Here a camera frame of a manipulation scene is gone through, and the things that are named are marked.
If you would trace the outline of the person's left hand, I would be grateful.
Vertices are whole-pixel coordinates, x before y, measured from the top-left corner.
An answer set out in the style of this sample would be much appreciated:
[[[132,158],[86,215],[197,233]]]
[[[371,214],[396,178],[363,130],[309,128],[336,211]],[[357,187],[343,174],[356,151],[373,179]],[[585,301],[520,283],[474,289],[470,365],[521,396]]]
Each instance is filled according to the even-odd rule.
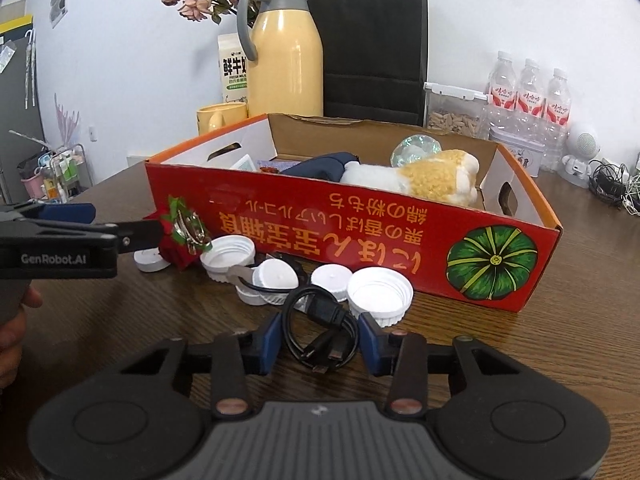
[[[26,290],[17,314],[1,325],[0,330],[0,388],[5,389],[14,382],[23,354],[23,339],[26,334],[26,308],[40,308],[42,296],[32,286]]]

